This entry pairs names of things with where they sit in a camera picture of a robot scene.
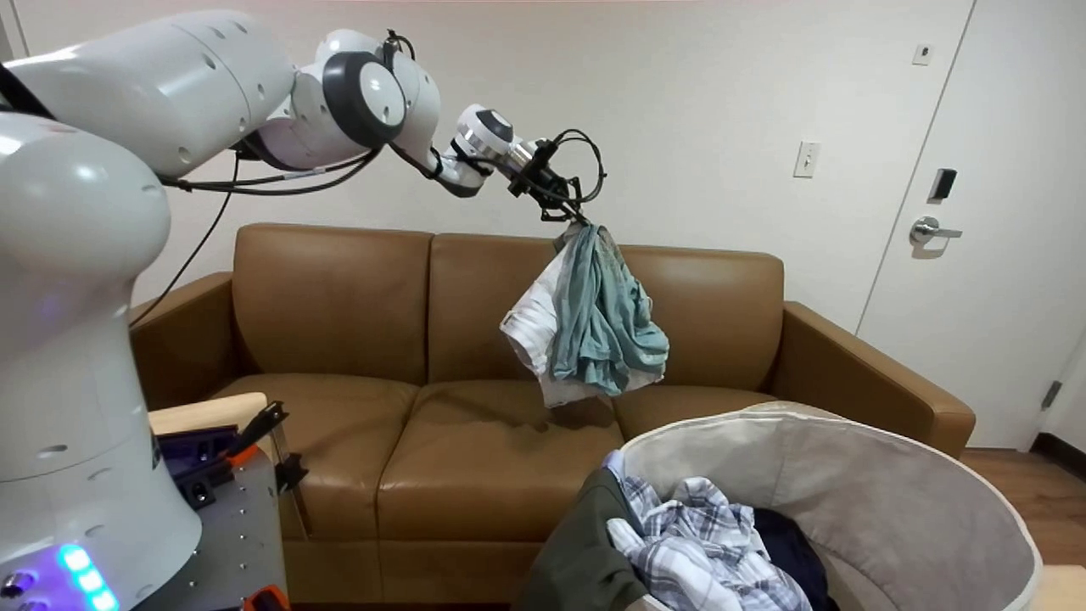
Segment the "grey robot base table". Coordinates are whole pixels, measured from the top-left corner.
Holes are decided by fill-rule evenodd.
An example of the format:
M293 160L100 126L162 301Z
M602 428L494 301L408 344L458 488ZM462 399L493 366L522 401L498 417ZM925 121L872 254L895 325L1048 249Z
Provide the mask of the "grey robot base table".
M149 415L160 460L202 532L137 611L295 611L278 532L283 425L286 407L260 392Z

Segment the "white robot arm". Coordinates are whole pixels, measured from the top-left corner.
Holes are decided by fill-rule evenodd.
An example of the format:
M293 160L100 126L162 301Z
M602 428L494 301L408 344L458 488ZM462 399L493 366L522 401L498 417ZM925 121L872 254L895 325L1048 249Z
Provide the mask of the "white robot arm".
M151 448L130 344L137 276L168 236L166 189L223 150L286 172L390 150L473 198L498 172L573 203L488 106L434 138L436 83L401 34L333 32L293 65L242 9L194 9L2 65L0 585L2 611L137 611L200 546Z

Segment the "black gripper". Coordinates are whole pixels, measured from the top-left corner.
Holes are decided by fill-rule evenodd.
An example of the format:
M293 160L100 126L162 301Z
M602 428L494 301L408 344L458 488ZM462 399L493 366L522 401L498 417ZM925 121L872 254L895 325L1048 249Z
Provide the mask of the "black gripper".
M560 177L550 160L560 150L556 138L543 138L525 168L509 179L509 195L528 195L540 203L543 218L565 218L565 223L581 227L581 179Z

